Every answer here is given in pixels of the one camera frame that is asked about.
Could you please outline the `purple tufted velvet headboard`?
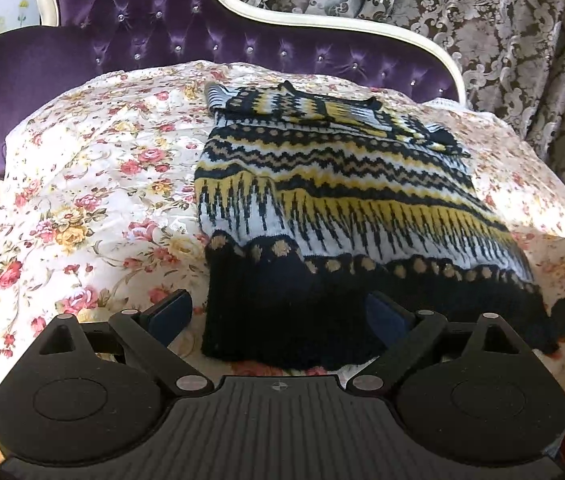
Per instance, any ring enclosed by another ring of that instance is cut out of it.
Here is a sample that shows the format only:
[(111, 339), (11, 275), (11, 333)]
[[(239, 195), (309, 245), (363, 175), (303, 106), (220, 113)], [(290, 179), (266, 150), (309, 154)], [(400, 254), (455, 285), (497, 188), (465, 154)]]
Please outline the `purple tufted velvet headboard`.
[(40, 24), (0, 34), (0, 181), (6, 137), (45, 103), (100, 74), (197, 60), (331, 75), (416, 102), (465, 103), (451, 56), (401, 27), (295, 14), (240, 0), (36, 0)]

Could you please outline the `floral bedspread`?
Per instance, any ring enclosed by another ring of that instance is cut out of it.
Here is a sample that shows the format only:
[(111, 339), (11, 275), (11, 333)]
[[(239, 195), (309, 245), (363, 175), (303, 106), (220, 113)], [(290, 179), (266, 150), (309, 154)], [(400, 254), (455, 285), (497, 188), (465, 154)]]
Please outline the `floral bedspread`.
[[(201, 352), (209, 272), (194, 167), (213, 125), (204, 96), (210, 81), (268, 87), (284, 74), (203, 61), (107, 74), (9, 133), (0, 185), (0, 382), (55, 316), (104, 322), (177, 289), (191, 293), (194, 316), (173, 342), (175, 353), (212, 379), (274, 374)], [(372, 96), (450, 128), (470, 151), (477, 195), (526, 252), (547, 304), (565, 297), (565, 186), (505, 122), (333, 76), (291, 82), (339, 98)]]

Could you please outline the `yellow black patterned knit sweater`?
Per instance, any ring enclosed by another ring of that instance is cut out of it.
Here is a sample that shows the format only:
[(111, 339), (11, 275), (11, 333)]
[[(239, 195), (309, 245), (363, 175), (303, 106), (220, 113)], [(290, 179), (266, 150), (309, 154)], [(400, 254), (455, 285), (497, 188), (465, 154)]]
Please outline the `yellow black patterned knit sweater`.
[(501, 315), (533, 349), (558, 334), (525, 253), (477, 197), (443, 126), (375, 98), (290, 82), (211, 82), (196, 171), (210, 280), (202, 352), (336, 370), (383, 353), (368, 297), (474, 322)]

